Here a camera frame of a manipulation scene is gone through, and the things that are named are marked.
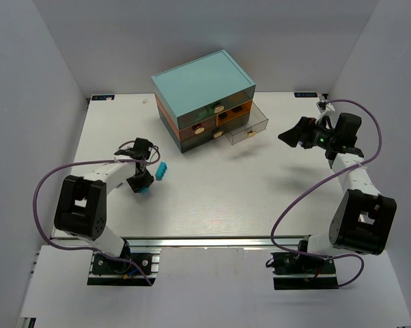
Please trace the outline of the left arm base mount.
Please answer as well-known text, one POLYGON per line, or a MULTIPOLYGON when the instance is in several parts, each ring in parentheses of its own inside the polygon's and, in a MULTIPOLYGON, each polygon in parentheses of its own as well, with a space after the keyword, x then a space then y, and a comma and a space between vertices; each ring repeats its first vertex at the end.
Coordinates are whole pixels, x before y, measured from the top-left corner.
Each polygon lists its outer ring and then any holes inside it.
POLYGON ((156 280, 160 262, 160 250, 153 248, 131 247, 130 260, 147 276, 144 276, 132 264, 109 260, 102 254, 94 252, 87 277, 88 286, 127 286, 150 287, 156 280))

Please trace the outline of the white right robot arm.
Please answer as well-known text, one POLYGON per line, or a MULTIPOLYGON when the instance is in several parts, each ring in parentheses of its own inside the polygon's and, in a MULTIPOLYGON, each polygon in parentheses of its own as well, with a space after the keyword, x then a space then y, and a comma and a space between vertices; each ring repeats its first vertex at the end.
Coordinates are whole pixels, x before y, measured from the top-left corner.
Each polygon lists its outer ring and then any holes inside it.
POLYGON ((302 246, 309 254, 338 256, 347 252, 379 255, 384 251, 397 210, 372 183, 364 155, 355 146, 361 118, 342 113, 334 128, 329 118, 302 117, 295 127, 279 134, 287 145, 304 149, 319 147, 339 179, 343 198, 326 233, 309 236, 302 246))

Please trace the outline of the teal square lego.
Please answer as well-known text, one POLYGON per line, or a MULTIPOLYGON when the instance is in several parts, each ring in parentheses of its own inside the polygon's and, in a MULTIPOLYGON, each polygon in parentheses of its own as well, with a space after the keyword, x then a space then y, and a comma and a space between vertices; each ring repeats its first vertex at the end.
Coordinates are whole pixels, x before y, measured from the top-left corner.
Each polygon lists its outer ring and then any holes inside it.
POLYGON ((139 194, 141 194, 141 195, 144 195, 144 194, 146 194, 146 193, 148 193, 149 192, 149 187, 143 187, 140 191, 139 191, 139 194))

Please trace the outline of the transparent drawer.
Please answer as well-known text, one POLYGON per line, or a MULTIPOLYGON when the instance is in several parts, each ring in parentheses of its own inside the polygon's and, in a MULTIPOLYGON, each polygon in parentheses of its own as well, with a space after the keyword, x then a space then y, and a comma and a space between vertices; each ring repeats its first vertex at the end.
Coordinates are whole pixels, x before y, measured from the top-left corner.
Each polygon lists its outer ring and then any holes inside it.
POLYGON ((268 118, 259 107, 252 102, 251 108, 246 113, 225 124, 225 128, 227 129, 225 136, 231 145, 235 145, 264 131, 267 125, 268 118))

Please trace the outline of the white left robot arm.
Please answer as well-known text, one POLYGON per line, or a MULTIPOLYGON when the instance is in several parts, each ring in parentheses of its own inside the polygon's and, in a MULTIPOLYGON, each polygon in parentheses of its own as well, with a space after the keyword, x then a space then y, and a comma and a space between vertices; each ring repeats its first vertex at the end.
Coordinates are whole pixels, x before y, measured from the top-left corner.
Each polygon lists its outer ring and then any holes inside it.
POLYGON ((116 159, 84 176, 67 176, 62 184, 54 226, 77 236, 114 258, 129 258, 127 242, 107 227, 107 195, 127 182, 134 193, 147 190, 154 177, 147 170, 154 144, 135 139, 132 147, 115 152, 116 159))

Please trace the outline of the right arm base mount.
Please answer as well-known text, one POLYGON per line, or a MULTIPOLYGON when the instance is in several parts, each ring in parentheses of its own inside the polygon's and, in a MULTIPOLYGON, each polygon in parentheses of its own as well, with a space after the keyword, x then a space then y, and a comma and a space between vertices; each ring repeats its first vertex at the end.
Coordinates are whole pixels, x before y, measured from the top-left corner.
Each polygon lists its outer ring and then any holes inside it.
POLYGON ((275 290, 338 289, 335 264, 311 256, 291 252, 271 253, 266 268, 272 269, 275 290))

